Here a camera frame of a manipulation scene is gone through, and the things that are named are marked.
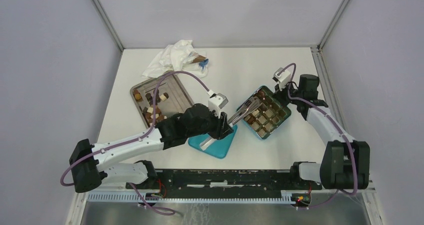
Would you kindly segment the teal chocolate box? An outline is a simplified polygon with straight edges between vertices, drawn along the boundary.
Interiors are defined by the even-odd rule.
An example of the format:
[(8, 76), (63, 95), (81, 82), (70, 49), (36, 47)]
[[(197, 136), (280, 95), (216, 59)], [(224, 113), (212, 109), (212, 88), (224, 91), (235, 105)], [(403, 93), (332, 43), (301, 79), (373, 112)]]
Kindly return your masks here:
[(275, 133), (292, 114), (291, 110), (278, 102), (273, 95), (267, 86), (259, 87), (250, 96), (259, 99), (259, 107), (243, 118), (244, 123), (261, 140), (266, 140)]

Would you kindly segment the stainless steel tray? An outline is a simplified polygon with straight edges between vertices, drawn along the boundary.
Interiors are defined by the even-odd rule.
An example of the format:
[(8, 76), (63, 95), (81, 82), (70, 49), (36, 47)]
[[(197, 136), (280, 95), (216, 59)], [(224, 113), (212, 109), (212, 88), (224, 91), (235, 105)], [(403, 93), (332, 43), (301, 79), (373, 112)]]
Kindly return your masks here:
[[(149, 128), (153, 122), (153, 96), (159, 78), (150, 78), (133, 86), (129, 92), (141, 119)], [(167, 99), (161, 101), (160, 95)], [(159, 86), (156, 96), (156, 122), (160, 122), (178, 113), (184, 113), (193, 106), (193, 100), (176, 75), (168, 76)]]

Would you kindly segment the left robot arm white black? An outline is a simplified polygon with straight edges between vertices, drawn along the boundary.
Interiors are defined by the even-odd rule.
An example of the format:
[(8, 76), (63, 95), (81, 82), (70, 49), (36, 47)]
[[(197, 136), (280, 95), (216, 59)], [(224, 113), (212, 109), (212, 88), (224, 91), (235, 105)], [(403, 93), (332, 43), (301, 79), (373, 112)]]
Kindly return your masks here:
[(63, 176), (60, 182), (64, 187), (74, 187), (76, 193), (92, 191), (103, 183), (133, 183), (151, 189), (157, 183), (151, 162), (129, 164), (125, 160), (183, 145), (192, 137), (209, 135), (222, 140), (233, 132), (225, 112), (217, 116), (207, 106), (196, 103), (127, 139), (109, 143), (80, 140), (69, 158), (67, 171), (72, 182), (66, 183)]

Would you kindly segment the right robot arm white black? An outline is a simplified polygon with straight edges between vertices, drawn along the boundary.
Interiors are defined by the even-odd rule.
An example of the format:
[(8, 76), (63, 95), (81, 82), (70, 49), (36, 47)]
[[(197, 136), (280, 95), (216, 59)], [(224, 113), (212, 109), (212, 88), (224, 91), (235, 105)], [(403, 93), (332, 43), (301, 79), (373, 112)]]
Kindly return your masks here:
[(289, 184), (302, 189), (309, 181), (325, 189), (336, 189), (347, 194), (364, 190), (369, 185), (370, 147), (349, 135), (331, 115), (324, 100), (318, 98), (320, 79), (316, 75), (302, 74), (294, 86), (289, 71), (277, 71), (274, 97), (282, 104), (296, 105), (302, 115), (325, 144), (321, 163), (299, 162), (297, 170), (289, 174)]

